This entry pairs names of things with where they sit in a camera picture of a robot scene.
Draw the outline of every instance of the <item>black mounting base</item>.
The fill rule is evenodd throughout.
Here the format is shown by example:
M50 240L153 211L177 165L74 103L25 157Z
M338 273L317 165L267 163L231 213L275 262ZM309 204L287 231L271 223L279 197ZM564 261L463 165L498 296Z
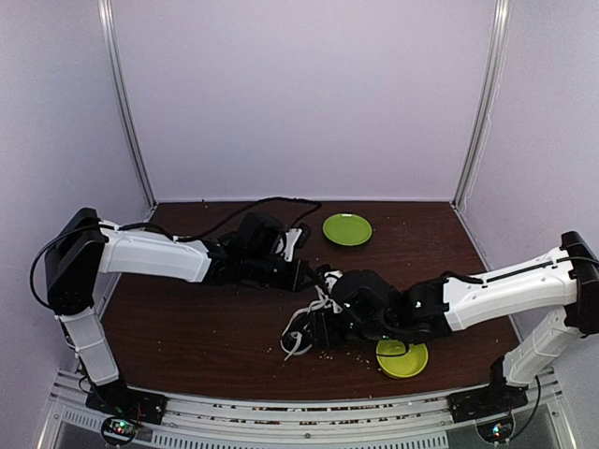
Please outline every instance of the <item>black mounting base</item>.
M447 397L454 423L481 419L494 414L508 413L528 404L526 388L483 386L474 390L454 393Z
M139 404L141 409L141 417L139 420L142 423L157 425L162 423L162 417L167 408L167 398L165 396L131 389L128 389L127 393L134 403ZM90 393L88 395L85 400L85 406L88 409L98 410L102 413L115 414L114 408L109 407L106 402L103 402L95 393ZM132 408L128 411L119 413L119 416L132 422L137 422L138 413L139 411L137 408Z

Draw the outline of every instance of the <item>yellow plate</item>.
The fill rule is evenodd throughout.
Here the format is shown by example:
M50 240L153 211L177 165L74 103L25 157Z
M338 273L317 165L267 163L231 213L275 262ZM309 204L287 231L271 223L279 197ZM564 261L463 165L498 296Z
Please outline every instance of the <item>yellow plate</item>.
M376 360L387 376L404 379L422 372L429 362L429 350L426 344L411 344L406 353L401 341L380 340L376 345Z

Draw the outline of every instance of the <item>table surface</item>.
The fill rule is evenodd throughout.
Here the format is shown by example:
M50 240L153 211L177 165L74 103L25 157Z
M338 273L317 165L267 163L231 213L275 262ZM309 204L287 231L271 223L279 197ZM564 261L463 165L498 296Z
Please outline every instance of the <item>table surface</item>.
M175 234L196 234L242 204L161 204L152 222ZM256 209L289 224L306 207L270 203ZM356 248L327 241L322 224L338 212L369 220L371 240ZM304 221L314 232L297 256L313 267L329 263L341 270L374 269L400 290L449 269L467 274L483 270L446 203L327 202ZM217 398L383 398L482 384L490 364L518 345L504 317L429 342L429 364L411 379L392 380L381 372L373 343L312 350L284 362L280 334L293 311L314 299L312 289L289 293L244 287L236 294L233 285L125 274L103 324L131 385Z

